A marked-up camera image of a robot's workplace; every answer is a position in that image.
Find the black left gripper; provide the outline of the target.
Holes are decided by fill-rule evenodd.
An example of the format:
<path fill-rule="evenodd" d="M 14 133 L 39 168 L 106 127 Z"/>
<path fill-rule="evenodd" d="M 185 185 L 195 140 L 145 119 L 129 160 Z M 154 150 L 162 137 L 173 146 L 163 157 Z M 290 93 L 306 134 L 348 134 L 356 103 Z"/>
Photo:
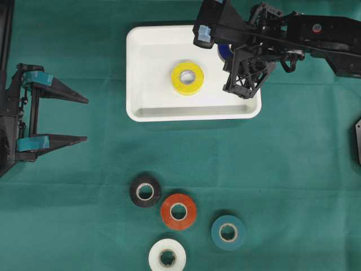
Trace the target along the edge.
<path fill-rule="evenodd" d="M 89 100 L 53 75 L 39 71 L 38 65 L 18 64 L 10 86 L 1 86 L 1 172 L 8 172 L 17 162 L 36 161 L 37 154 L 45 154 L 87 140 L 87 137 L 58 134 L 36 134 L 24 137 L 21 87 L 25 86 L 40 98 L 62 99 L 88 104 Z"/>

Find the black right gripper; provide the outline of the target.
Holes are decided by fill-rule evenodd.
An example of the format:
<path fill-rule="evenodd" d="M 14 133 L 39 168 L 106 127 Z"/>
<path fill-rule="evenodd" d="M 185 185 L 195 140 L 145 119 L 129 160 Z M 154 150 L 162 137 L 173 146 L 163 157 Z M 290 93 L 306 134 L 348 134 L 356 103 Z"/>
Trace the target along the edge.
<path fill-rule="evenodd" d="M 285 51 L 275 40 L 267 38 L 273 33 L 280 34 L 280 24 L 270 22 L 280 17 L 281 11 L 264 2 L 251 9 L 245 27 L 237 31 L 240 40 L 228 42 L 231 56 L 226 58 L 223 70 L 229 77 L 223 91 L 242 99 L 253 98 L 276 63 L 285 63 Z"/>

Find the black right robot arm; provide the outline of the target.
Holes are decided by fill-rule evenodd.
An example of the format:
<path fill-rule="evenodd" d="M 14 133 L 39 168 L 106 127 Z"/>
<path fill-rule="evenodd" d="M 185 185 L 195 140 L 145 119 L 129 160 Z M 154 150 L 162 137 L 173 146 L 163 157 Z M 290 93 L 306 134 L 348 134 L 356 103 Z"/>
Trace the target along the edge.
<path fill-rule="evenodd" d="M 223 90 L 254 97 L 280 63 L 287 73 L 309 54 L 324 59 L 338 77 L 360 78 L 360 22 L 339 16 L 283 15 L 266 3 L 255 5 L 243 27 L 228 27 L 231 57 Z"/>

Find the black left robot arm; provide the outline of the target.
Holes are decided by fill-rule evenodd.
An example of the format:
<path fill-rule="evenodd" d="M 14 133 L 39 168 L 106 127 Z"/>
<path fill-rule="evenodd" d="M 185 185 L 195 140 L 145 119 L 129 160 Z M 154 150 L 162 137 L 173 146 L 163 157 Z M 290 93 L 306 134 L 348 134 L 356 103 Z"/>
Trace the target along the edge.
<path fill-rule="evenodd" d="M 6 84 L 14 1 L 1 1 L 1 175 L 18 162 L 35 162 L 39 156 L 85 141 L 86 137 L 37 132 L 39 101 L 89 101 L 40 65 L 20 63 Z"/>

